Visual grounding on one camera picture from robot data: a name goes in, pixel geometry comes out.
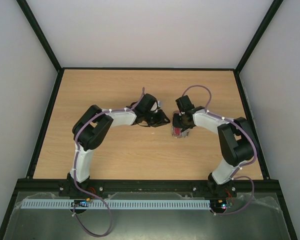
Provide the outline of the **right green circuit board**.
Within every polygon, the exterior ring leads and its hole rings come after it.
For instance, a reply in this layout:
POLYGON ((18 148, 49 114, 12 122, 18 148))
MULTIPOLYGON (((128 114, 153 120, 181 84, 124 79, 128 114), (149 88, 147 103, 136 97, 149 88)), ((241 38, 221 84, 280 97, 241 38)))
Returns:
POLYGON ((211 200, 210 208, 216 213, 223 213, 226 209, 231 208, 233 203, 234 201, 230 198, 211 200))

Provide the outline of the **pink translucent sunglasses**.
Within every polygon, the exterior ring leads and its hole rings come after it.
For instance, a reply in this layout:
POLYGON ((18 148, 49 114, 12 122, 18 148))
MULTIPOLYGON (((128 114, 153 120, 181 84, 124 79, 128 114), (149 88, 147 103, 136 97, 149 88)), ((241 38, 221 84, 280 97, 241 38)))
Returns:
POLYGON ((182 138, 183 137, 182 128, 172 127, 172 135, 176 138, 182 138))

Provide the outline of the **black frame post right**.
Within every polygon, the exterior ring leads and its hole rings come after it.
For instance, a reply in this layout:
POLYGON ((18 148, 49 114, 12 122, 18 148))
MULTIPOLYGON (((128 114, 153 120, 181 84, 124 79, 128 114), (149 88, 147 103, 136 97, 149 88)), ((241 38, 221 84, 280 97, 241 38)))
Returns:
POLYGON ((259 24, 256 32, 254 33, 251 41, 249 42, 246 50, 244 51, 241 59, 239 60, 235 68, 235 72, 237 74, 240 74, 240 72, 245 67, 250 56, 252 55, 253 51, 255 50, 256 46, 258 45, 259 41, 261 40, 262 36, 264 35, 265 31, 267 30, 268 26, 270 25, 271 21, 273 20, 274 16, 276 15, 283 2, 284 0, 272 1, 270 7, 268 8, 266 14, 264 15, 261 23, 259 24))

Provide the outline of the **flag pattern glasses case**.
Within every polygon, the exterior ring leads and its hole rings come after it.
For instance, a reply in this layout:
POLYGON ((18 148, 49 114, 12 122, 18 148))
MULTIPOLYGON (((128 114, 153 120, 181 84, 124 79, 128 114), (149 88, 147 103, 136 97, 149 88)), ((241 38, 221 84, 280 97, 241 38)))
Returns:
POLYGON ((171 134, 174 138, 186 138, 190 132, 190 122, 185 114, 181 114, 178 110, 172 114, 171 134))

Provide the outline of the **left black circuit board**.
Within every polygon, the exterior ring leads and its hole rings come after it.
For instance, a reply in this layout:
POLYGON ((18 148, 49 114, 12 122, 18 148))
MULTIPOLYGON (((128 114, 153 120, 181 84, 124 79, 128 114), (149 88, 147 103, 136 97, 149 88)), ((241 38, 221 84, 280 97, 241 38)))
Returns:
POLYGON ((86 198, 86 199, 72 199, 70 202, 71 208, 88 208, 93 202, 92 198, 86 198))

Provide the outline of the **black frame post left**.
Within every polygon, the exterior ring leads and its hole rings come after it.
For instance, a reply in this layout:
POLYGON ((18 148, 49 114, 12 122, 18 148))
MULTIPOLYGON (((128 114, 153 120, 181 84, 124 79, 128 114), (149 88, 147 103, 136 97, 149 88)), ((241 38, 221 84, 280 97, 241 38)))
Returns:
POLYGON ((54 69, 59 73, 62 70, 62 67, 51 48, 40 24, 38 23, 33 11, 31 10, 28 2, 26 0, 16 0, 18 6, 20 7, 22 13, 24 14, 26 20, 28 21, 30 27, 32 28, 34 34, 39 40, 41 46, 43 47, 46 55, 48 56, 50 62, 52 63, 54 69))

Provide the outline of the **black frame post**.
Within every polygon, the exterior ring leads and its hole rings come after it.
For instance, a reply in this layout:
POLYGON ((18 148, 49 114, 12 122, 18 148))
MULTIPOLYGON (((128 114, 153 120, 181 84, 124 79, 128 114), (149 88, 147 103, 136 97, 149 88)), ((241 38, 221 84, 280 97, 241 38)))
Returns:
POLYGON ((244 51, 241 59, 239 60, 235 68, 235 72, 237 74, 240 74, 240 72, 245 67, 250 56, 252 55, 253 51, 255 50, 256 46, 258 45, 259 41, 261 40, 262 36, 264 35, 265 31, 267 30, 268 26, 270 25, 271 21, 273 20, 274 16, 276 15, 283 2, 284 0, 272 1, 270 7, 268 8, 266 14, 264 15, 261 23, 259 24, 256 32, 254 33, 251 41, 249 42, 246 50, 244 51))
POLYGON ((30 27, 32 28, 34 34, 39 40, 41 46, 43 47, 46 55, 48 56, 50 62, 52 63, 54 69, 59 73, 62 70, 62 67, 51 48, 40 24, 38 23, 33 11, 31 10, 28 2, 26 0, 16 0, 18 6, 20 7, 22 13, 24 14, 26 20, 28 21, 30 27))

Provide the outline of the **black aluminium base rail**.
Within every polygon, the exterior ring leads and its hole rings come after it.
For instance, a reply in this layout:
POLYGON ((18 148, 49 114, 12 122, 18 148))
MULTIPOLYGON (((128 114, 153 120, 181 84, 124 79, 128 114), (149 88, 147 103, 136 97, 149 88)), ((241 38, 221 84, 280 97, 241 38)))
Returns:
MULTIPOLYGON (((194 198, 218 199, 228 194, 238 193, 276 193, 281 195, 278 180, 235 180, 212 191, 207 180, 89 180, 83 188, 103 199, 115 193, 177 193, 194 198)), ((65 179, 27 179, 17 180, 13 194, 19 192, 52 192, 61 197, 83 198, 88 196, 65 179)))

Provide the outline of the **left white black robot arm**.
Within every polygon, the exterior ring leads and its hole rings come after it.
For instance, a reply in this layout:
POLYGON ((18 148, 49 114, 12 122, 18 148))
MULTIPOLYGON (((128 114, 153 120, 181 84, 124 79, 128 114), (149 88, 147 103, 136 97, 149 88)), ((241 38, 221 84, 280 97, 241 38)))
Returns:
POLYGON ((157 128, 171 121, 161 109, 160 101, 153 95, 142 93, 139 100, 120 109, 103 109, 92 105, 72 128, 75 145, 74 160, 67 175, 69 185, 84 189, 82 184, 90 178, 94 151, 102 144, 110 128, 141 125, 157 128))

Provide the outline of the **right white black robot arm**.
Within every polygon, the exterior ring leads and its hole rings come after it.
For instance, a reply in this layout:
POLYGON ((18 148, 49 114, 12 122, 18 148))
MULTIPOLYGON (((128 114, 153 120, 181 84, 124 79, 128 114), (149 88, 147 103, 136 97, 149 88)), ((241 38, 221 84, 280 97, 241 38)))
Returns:
POLYGON ((178 111, 172 116, 172 135, 184 138, 194 127, 217 134, 222 159, 208 175, 207 188, 213 196, 231 191, 230 182, 236 173, 258 158, 258 144, 248 121, 243 117, 226 118, 203 106, 195 107, 187 95, 177 98, 175 102, 178 111))

